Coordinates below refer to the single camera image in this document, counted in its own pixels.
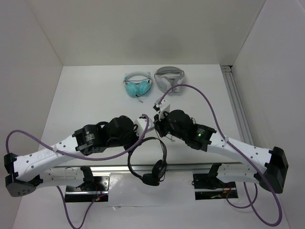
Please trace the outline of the black on-ear headphones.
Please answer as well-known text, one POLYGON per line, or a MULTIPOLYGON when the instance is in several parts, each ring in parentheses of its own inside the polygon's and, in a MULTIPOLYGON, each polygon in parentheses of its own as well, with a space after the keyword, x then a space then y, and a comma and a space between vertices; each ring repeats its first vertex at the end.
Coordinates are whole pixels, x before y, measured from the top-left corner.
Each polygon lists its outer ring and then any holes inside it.
POLYGON ((145 185, 157 187, 160 185, 162 181, 165 179, 168 163, 167 163, 167 147, 165 143, 156 137, 146 137, 144 138, 133 150, 128 152, 127 157, 127 167, 129 172, 140 179, 145 185), (136 172, 131 164, 131 158, 134 151, 145 142, 156 140, 160 143, 162 158, 155 162, 153 165, 145 165, 147 166, 146 172, 140 175, 136 172))

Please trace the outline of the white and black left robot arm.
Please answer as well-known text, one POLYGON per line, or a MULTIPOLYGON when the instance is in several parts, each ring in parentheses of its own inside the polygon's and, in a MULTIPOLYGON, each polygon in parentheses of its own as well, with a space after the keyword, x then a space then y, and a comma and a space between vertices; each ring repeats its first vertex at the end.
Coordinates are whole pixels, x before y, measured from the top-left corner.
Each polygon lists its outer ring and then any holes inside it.
POLYGON ((55 167, 72 159, 85 159, 107 148, 130 148, 138 141, 138 125, 122 115, 110 122, 85 125, 71 136, 43 150, 25 156, 8 153, 4 166, 8 172, 6 189, 12 197, 28 195, 43 186, 74 186, 89 190, 95 180, 88 166, 65 168, 55 167))

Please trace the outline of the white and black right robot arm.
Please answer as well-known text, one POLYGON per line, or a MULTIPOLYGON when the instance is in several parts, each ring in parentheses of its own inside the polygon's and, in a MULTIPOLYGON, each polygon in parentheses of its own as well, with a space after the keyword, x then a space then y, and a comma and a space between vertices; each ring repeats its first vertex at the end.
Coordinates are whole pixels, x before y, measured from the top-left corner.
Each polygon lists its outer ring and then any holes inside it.
POLYGON ((273 188, 276 194, 284 190, 289 164, 283 149, 260 148, 222 136, 215 129, 193 123, 182 110, 157 111, 154 126, 160 137, 173 135, 194 150, 215 153, 241 162, 254 172, 251 183, 258 183, 263 189, 273 188))

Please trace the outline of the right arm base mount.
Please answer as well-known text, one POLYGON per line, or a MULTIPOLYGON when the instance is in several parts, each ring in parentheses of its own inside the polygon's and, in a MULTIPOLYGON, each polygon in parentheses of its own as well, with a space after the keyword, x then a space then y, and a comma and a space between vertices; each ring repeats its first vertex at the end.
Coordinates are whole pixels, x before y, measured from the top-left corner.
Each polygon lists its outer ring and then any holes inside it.
POLYGON ((215 163, 207 173, 194 173, 195 200, 238 198, 235 182, 224 183, 216 176, 221 163, 215 163))

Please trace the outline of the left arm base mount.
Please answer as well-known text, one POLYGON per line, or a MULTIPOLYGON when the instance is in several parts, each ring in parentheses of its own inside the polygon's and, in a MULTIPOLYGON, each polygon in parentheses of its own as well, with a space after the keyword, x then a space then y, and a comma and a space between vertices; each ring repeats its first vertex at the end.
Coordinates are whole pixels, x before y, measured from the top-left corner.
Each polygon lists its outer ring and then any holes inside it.
POLYGON ((88 166, 80 167, 80 181, 77 186, 67 186, 65 202, 108 202, 110 189, 110 173, 92 171, 88 166))

